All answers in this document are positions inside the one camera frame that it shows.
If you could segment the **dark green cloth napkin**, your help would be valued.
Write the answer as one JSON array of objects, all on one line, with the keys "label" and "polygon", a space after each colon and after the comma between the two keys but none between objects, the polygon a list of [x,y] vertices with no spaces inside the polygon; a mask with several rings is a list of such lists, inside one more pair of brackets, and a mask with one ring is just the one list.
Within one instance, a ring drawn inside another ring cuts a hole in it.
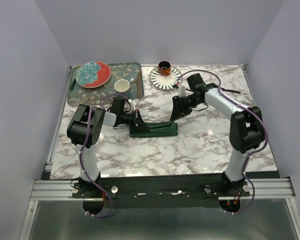
[{"label": "dark green cloth napkin", "polygon": [[130,128],[129,135],[131,138],[159,138],[174,137],[178,135],[178,124],[170,122],[147,122],[146,126],[149,131]]}]

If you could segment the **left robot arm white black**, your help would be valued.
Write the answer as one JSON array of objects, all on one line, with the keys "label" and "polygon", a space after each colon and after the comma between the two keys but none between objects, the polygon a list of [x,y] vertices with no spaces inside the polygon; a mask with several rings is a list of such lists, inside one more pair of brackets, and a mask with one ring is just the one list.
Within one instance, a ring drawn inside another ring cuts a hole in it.
[{"label": "left robot arm white black", "polygon": [[133,108],[133,102],[121,96],[113,99],[110,110],[80,104],[67,127],[67,137],[78,147],[81,168],[79,177],[87,181],[83,191],[91,198],[97,197],[101,191],[101,185],[96,182],[100,177],[100,170],[97,166],[95,144],[100,138],[102,126],[119,125],[146,133],[150,131],[139,110]]}]

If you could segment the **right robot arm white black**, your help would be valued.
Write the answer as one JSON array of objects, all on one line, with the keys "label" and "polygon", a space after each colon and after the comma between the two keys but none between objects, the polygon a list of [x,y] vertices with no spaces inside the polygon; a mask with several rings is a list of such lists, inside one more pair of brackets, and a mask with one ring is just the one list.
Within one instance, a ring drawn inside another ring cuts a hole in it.
[{"label": "right robot arm white black", "polygon": [[220,183],[220,191],[231,196],[238,190],[237,182],[244,178],[249,156],[266,140],[266,131],[261,110],[257,106],[247,107],[223,93],[220,84],[205,83],[199,73],[187,78],[191,94],[186,95],[183,85],[178,95],[172,98],[171,121],[190,115],[200,104],[212,106],[230,121],[229,141],[232,153],[224,171],[227,178]]}]

